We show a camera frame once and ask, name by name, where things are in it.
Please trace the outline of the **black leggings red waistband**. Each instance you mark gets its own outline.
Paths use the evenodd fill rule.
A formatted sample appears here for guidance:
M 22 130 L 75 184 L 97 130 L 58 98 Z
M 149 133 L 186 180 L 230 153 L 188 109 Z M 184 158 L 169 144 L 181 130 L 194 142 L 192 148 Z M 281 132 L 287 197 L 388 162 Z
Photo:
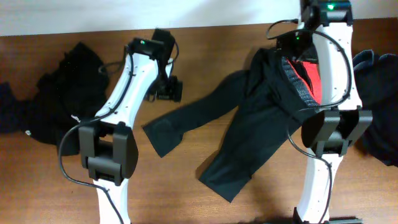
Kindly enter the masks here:
M 295 62 L 273 48 L 259 49 L 248 68 L 233 72 L 206 97 L 158 117 L 143 130 L 164 157 L 185 133 L 234 111 L 218 154 L 199 178 L 231 202 L 321 100 L 315 63 Z

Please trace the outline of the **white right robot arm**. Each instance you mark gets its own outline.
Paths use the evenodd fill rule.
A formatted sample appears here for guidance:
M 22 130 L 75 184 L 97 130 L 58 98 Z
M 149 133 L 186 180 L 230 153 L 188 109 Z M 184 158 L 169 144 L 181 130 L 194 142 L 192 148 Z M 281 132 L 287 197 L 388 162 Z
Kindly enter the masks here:
M 297 29 L 278 36 L 277 45 L 290 48 L 293 59 L 316 54 L 322 100 L 302 125 L 307 156 L 303 192 L 292 223 L 362 223 L 360 218 L 332 218 L 331 192 L 337 170 L 351 147 L 373 120 L 364 110 L 354 80 L 351 55 L 353 13 L 349 1 L 301 1 Z

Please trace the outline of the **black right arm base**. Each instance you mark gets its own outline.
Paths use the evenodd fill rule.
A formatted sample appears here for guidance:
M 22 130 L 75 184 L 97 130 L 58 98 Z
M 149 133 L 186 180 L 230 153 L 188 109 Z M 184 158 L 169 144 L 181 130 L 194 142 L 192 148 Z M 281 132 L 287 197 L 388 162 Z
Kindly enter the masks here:
M 317 224 L 316 222 L 303 221 L 299 217 L 297 208 L 294 208 L 292 223 L 293 224 Z M 364 223 L 363 223 L 363 220 L 360 218 L 343 217 L 343 218 L 332 218 L 331 220 L 323 221 L 322 224 L 364 224 Z

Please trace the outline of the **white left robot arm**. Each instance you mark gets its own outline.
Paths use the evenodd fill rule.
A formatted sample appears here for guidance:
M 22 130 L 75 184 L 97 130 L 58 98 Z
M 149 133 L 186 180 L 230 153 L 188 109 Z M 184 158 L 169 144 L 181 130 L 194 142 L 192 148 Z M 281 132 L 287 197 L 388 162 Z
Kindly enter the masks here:
M 128 182 L 138 161 L 134 121 L 144 100 L 182 98 L 182 82 L 172 75 L 179 47 L 168 30 L 126 46 L 123 71 L 113 92 L 88 124 L 78 128 L 81 164 L 96 188 L 100 223 L 130 223 Z

